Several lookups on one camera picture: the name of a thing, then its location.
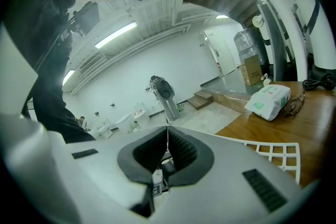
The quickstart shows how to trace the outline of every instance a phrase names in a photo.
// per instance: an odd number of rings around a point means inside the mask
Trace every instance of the wooden tabletop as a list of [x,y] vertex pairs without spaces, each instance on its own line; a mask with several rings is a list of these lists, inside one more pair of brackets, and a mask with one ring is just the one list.
[[[291,99],[303,92],[302,82],[273,82],[291,88]],[[292,143],[300,146],[300,185],[305,187],[321,176],[322,162],[336,133],[336,92],[316,89],[306,91],[301,110],[285,117],[281,112],[273,121],[245,111],[217,135],[249,141]]]

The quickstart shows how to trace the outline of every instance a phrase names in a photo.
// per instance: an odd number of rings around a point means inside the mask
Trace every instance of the tiled floor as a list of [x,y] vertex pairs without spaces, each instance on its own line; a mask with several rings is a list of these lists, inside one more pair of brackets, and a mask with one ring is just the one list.
[[[217,133],[240,115],[238,112],[217,103],[212,103],[198,111],[188,103],[184,104],[183,108],[184,110],[181,112],[180,118],[171,122],[173,126],[211,134]],[[166,123],[164,114],[160,114],[150,119],[148,127],[163,125],[168,124]],[[122,135],[119,130],[114,131],[112,137],[119,135]]]
[[203,86],[202,88],[209,91],[220,92],[239,92],[248,93],[250,95],[256,93],[263,87],[262,81],[248,86],[244,83],[243,74],[240,69],[236,69],[233,72]]

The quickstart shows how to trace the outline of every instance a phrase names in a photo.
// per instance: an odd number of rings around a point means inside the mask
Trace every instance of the cardboard box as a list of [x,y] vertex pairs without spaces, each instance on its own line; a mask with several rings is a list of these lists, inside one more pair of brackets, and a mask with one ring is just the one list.
[[251,56],[244,60],[240,66],[246,85],[252,86],[261,81],[262,72],[258,55]]

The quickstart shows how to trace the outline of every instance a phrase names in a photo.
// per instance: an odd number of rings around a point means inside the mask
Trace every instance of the wet wipes package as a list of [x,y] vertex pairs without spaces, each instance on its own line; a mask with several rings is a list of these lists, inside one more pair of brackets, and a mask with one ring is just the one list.
[[272,121],[290,98],[290,88],[281,85],[267,85],[252,95],[245,109]]

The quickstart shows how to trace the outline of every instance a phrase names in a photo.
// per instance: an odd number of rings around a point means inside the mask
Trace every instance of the light fixture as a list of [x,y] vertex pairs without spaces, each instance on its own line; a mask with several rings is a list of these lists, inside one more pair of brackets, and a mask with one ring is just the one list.
[[119,37],[120,35],[126,33],[127,31],[133,29],[134,27],[138,26],[136,22],[132,22],[129,25],[124,26],[123,28],[115,31],[108,37],[104,38],[102,41],[100,41],[97,45],[95,45],[96,48],[100,49],[102,46],[110,42],[111,40],[115,39],[116,37]]
[[226,15],[218,15],[216,17],[216,19],[224,19],[224,18],[228,18],[228,16],[226,16]]
[[67,80],[71,77],[71,75],[74,73],[74,70],[69,70],[69,72],[67,73],[67,75],[64,77],[63,79],[63,84],[62,86],[67,82]]

